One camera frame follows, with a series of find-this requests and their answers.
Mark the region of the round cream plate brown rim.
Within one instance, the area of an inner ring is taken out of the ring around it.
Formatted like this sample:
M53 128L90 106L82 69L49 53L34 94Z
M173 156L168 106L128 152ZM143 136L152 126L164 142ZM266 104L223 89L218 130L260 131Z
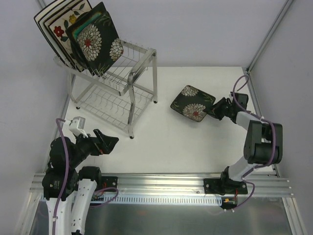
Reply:
M70 50L71 50L70 57L71 57L74 65L75 65L75 67L79 71L85 70L86 65L84 63L83 58L79 54L79 51L77 50L77 48L74 46L74 44L71 41L69 42L69 45L70 45Z

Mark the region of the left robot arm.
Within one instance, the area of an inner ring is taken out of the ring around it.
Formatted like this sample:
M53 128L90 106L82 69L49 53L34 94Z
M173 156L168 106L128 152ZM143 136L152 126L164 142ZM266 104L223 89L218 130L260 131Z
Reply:
M115 186L103 186L99 167L84 166L76 171L88 156L108 155L119 142L119 138L104 135L99 129L93 132L94 137L79 134L75 142L61 135L50 145L42 186L51 235L83 235L92 197L110 190L119 193Z

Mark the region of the cream floral square plate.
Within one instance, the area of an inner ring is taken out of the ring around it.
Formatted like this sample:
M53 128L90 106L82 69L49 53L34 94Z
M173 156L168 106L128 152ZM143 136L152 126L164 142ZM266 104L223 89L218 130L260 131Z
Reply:
M69 63L67 62L67 58L64 54L64 51L57 44L56 39L53 37L52 33L50 32L47 26L47 21L50 20L52 16L54 16L59 11L59 8L62 7L62 2L64 2L64 0L55 0L46 8L45 17L42 19L41 24L42 24L43 31L45 32L45 35L47 36L47 40L49 41L49 43L51 43L51 46L53 47L55 52L58 54L60 59L64 63L66 63L66 65L69 66Z
M62 48L70 67L75 67L70 57L70 39L66 29L74 24L80 16L92 9L88 0L67 0L62 2L59 11L47 21L47 26L56 39L57 44Z

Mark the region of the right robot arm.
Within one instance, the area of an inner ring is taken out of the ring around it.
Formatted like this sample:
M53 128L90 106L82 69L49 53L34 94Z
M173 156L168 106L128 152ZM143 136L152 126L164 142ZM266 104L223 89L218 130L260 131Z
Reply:
M246 130L243 156L221 172L219 178L205 178L205 194L248 194L244 178L253 170L278 164L283 155L283 127L256 117L247 108L248 95L230 93L231 98L222 98L210 108L209 115L221 120L224 117Z

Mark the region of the black dahlia square plate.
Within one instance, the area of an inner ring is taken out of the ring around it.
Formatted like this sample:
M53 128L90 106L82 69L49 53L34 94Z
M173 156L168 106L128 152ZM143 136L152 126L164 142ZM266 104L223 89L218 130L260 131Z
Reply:
M195 122L201 122L216 98L193 86L186 85L171 103L170 108Z
M122 40L103 2L80 20L73 32L75 45L90 73L102 76L123 55Z

